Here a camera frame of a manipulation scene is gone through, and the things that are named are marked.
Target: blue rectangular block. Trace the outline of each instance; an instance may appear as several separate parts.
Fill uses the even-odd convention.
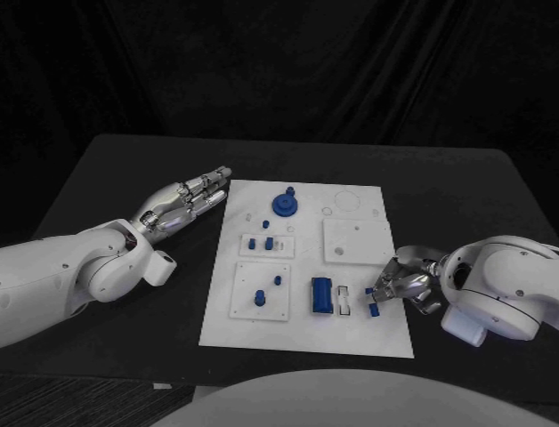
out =
[[[311,279],[311,311],[333,314],[331,280],[328,278]]]

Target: black backdrop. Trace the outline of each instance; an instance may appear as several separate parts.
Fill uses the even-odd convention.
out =
[[[0,246],[98,133],[496,147],[559,233],[559,2],[336,3],[0,0]]]

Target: robotic hand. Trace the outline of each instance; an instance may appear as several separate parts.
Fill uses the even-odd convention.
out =
[[[131,221],[114,220],[73,236],[0,249],[0,347],[73,317],[92,301],[124,296],[141,278],[164,285],[177,263],[152,246],[226,198],[220,167],[170,184]]]
[[[429,314],[448,300],[442,328],[478,347],[487,330],[514,340],[533,339],[540,323],[559,330],[559,248],[500,236],[452,254],[402,247],[369,290],[370,303],[406,298]]]

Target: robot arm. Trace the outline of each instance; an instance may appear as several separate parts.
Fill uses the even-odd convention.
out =
[[[480,346],[487,330],[532,340],[548,322],[559,330],[559,249],[526,238],[500,236],[452,254],[419,246],[398,250],[375,285],[372,299],[408,298],[424,314],[448,300],[442,328]]]
[[[164,285],[177,263],[152,245],[226,198],[217,190],[230,170],[170,184],[132,220],[115,220],[73,236],[0,249],[0,347],[73,317],[92,301],[124,296],[141,278]]]

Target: blue object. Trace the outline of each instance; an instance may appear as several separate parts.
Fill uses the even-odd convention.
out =
[[[279,216],[292,216],[298,209],[298,202],[295,199],[295,189],[292,187],[288,187],[285,189],[285,194],[281,194],[271,204],[271,207],[274,208],[274,212]]]
[[[372,315],[372,318],[379,316],[379,305],[375,302],[369,304],[369,314]]]
[[[264,297],[264,291],[256,291],[256,296],[253,297],[253,303],[261,307],[266,303],[266,298]]]
[[[328,278],[311,279],[311,311],[314,313],[333,314],[331,287]]]

